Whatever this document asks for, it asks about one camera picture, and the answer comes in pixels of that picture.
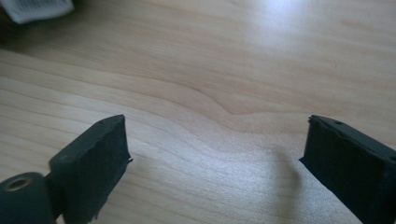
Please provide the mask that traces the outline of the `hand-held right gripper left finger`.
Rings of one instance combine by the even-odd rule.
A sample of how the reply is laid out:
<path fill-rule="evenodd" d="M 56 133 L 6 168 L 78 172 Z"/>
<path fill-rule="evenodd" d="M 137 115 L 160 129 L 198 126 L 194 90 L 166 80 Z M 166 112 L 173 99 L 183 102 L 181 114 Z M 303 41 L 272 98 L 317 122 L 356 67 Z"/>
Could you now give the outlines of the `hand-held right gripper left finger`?
<path fill-rule="evenodd" d="M 67 224 L 97 218 L 132 157 L 125 117 L 101 119 L 49 160 L 53 215 Z"/>

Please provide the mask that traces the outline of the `brown teddy bear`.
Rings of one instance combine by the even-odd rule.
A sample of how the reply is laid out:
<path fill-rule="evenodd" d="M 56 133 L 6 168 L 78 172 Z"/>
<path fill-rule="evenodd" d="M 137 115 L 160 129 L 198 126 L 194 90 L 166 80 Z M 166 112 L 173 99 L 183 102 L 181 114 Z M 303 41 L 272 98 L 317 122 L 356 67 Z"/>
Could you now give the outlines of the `brown teddy bear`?
<path fill-rule="evenodd" d="M 72 0 L 0 0 L 0 7 L 17 24 L 53 19 L 74 10 Z"/>

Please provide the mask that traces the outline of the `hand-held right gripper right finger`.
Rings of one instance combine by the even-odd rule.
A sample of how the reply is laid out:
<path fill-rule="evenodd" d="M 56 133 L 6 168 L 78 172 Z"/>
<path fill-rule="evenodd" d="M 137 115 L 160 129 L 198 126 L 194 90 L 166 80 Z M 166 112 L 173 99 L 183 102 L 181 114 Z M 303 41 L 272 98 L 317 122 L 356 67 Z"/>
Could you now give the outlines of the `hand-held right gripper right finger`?
<path fill-rule="evenodd" d="M 313 115 L 300 162 L 363 224 L 396 222 L 396 151 L 344 122 Z"/>

